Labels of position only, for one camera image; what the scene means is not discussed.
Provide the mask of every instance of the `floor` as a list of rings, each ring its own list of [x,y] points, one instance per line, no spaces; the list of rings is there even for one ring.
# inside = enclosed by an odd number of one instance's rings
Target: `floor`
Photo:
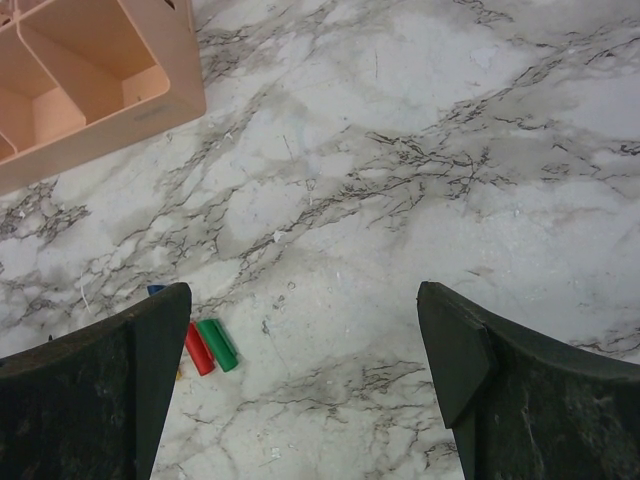
[[[205,117],[0,199],[0,356],[152,282],[237,343],[154,479],[461,479],[423,280],[640,363],[640,3],[194,8]]]

